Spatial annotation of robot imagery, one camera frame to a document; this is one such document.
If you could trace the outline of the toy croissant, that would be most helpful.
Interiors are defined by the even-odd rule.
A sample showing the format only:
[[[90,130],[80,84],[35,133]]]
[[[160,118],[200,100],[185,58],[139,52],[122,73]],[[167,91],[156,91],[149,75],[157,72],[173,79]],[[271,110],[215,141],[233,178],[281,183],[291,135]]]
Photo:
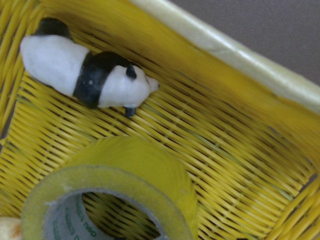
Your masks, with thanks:
[[[1,240],[21,240],[22,229],[21,220],[15,217],[0,218],[0,239]]]

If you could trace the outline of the toy panda figure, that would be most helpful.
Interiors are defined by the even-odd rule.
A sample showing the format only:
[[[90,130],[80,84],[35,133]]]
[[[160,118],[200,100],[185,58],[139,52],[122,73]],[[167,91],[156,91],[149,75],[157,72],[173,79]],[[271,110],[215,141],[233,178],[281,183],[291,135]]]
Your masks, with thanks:
[[[40,20],[23,37],[20,53],[26,71],[59,93],[76,98],[88,109],[121,108],[131,118],[156,92],[159,82],[134,62],[111,51],[94,54],[76,43],[67,25],[52,17]]]

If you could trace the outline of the yellow woven basket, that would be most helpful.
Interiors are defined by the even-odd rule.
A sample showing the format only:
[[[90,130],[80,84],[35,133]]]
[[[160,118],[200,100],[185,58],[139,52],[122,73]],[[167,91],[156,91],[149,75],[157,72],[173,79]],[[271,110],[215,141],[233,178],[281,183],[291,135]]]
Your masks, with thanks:
[[[91,51],[116,52],[160,88],[136,115],[90,110],[32,79],[20,42],[44,17]],[[185,167],[197,197],[195,240],[320,237],[320,89],[167,0],[0,3],[0,217],[21,221],[48,174],[89,144],[137,137]],[[81,196],[109,240],[161,240],[141,209]]]

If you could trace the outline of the yellow tape roll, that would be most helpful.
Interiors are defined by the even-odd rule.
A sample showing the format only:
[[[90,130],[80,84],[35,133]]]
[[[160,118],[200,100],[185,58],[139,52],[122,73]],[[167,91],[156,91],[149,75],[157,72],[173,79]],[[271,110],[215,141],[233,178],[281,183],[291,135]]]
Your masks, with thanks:
[[[45,176],[21,214],[25,240],[108,240],[88,217],[86,193],[128,201],[156,226],[161,240],[198,236],[197,195],[183,164],[139,137],[98,139]]]

